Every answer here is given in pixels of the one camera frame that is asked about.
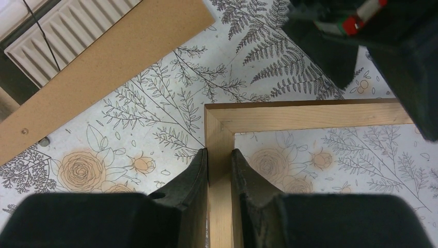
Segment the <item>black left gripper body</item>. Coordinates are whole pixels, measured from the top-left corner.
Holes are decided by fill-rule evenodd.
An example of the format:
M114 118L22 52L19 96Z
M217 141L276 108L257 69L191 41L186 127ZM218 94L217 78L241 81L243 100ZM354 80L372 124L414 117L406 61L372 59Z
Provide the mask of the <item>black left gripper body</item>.
M437 141L437 1L313 1L316 18L356 13L346 44L364 46L423 137Z

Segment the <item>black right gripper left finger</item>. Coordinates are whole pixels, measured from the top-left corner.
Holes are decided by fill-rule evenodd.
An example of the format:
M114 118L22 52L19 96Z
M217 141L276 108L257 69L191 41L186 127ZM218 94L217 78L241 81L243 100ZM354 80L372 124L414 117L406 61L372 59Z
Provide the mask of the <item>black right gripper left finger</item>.
M45 193L25 198L1 247L205 247L208 153L150 193Z

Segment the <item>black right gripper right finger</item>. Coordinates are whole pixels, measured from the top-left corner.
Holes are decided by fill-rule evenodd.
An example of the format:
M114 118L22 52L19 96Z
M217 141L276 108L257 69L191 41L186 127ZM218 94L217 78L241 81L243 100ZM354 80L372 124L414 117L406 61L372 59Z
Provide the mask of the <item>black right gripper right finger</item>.
M286 194L231 154L235 247L432 247L403 199L384 194Z

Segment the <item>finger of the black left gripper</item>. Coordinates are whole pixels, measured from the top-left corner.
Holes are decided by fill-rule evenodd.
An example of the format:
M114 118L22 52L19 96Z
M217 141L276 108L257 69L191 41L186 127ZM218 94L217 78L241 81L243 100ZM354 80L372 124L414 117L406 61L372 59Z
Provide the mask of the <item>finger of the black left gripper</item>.
M357 31L359 16L354 13L320 19L289 13L282 26L287 36L340 89L346 89L352 82L358 53L358 46L344 42L348 38L344 23Z

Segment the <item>wooden picture frame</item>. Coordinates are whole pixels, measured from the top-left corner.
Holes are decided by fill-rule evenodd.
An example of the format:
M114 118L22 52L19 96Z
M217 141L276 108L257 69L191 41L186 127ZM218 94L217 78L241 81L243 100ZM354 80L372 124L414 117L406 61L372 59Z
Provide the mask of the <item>wooden picture frame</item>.
M220 103L205 105L210 247L242 247L238 202L232 198L234 135L245 132L411 124L392 99Z

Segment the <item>photo print of window plant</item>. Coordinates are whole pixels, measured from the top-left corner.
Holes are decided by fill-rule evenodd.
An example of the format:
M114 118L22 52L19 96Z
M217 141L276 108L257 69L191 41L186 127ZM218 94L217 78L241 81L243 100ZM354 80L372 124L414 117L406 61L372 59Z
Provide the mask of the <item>photo print of window plant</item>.
M23 104L136 5L1 1L1 92Z

